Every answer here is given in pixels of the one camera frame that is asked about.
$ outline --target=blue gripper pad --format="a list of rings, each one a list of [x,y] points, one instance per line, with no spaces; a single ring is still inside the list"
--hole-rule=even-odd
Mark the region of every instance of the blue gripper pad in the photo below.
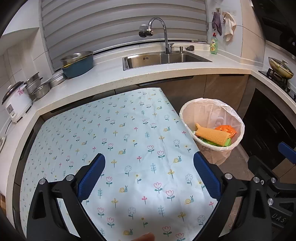
[[[103,154],[99,155],[95,160],[95,163],[91,166],[85,176],[82,178],[81,182],[78,185],[77,198],[79,202],[89,198],[96,182],[101,176],[105,168],[105,157]]]
[[[221,184],[199,151],[194,154],[193,164],[210,196],[219,201],[221,197]]]
[[[278,150],[282,153],[291,163],[296,164],[296,151],[289,147],[286,143],[281,142],[278,145]]]

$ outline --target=stainless steel sink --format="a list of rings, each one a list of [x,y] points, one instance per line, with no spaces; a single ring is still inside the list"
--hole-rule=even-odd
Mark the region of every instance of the stainless steel sink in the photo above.
[[[211,62],[203,57],[184,51],[180,53],[178,51],[172,51],[171,54],[165,52],[154,52],[146,54],[132,55],[122,58],[123,70],[134,69],[149,65],[157,64],[172,64],[183,62]]]

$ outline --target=rice cooker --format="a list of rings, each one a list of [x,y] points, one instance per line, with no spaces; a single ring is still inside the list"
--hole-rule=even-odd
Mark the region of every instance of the rice cooker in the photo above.
[[[15,123],[25,116],[27,110],[32,105],[32,100],[25,87],[26,84],[24,82],[10,85],[2,100],[2,105],[5,106],[9,117]]]

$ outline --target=garbage bin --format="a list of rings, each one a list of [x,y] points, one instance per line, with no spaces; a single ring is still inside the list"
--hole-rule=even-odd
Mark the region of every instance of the garbage bin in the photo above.
[[[221,165],[229,157],[231,150],[240,143],[244,135],[242,119],[232,107],[217,99],[199,98],[188,101],[180,110],[180,118],[205,158],[216,165]],[[237,133],[232,137],[230,146],[213,146],[195,136],[195,123],[212,129],[220,125],[231,125]]]

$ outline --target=stove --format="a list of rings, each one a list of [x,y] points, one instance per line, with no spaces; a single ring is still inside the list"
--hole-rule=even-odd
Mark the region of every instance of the stove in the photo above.
[[[288,87],[288,80],[278,75],[272,69],[268,69],[268,71],[260,71],[261,74],[269,78],[272,82],[278,85],[288,96],[292,98],[296,102],[296,93]]]

